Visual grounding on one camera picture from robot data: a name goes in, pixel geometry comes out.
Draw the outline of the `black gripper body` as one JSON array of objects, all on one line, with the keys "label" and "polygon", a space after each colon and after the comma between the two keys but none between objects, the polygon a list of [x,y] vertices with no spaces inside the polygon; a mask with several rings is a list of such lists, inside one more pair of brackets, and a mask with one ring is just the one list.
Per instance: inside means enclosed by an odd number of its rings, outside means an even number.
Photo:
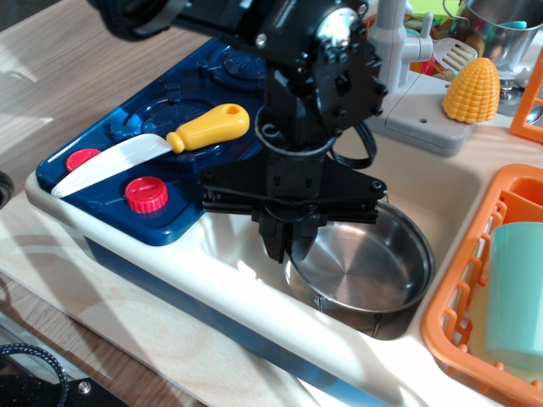
[{"label": "black gripper body", "polygon": [[331,159],[276,155],[263,150],[247,159],[203,170],[202,206],[207,212],[262,214],[285,223],[312,216],[327,221],[373,224],[378,200],[387,192],[384,181]]}]

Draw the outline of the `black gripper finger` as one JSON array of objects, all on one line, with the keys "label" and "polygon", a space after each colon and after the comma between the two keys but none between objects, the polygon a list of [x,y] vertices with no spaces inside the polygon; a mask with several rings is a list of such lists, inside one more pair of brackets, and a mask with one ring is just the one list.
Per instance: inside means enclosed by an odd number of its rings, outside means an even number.
[{"label": "black gripper finger", "polygon": [[292,224],[263,213],[259,218],[259,233],[266,255],[282,263],[291,249]]},{"label": "black gripper finger", "polygon": [[311,214],[293,226],[290,246],[290,258],[298,262],[311,250],[319,229],[327,224],[324,214]]}]

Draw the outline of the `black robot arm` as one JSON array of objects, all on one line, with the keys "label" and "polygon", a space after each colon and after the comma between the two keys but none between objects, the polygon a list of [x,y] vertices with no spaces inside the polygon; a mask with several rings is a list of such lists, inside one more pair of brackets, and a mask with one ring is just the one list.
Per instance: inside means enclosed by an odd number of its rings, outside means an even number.
[{"label": "black robot arm", "polygon": [[200,176],[209,212],[250,215],[266,254],[301,261],[329,221],[374,223],[382,181],[363,170],[377,147],[368,118],[387,87],[367,41],[364,1],[97,1],[114,36],[139,42],[172,26],[265,62],[262,145]]}]

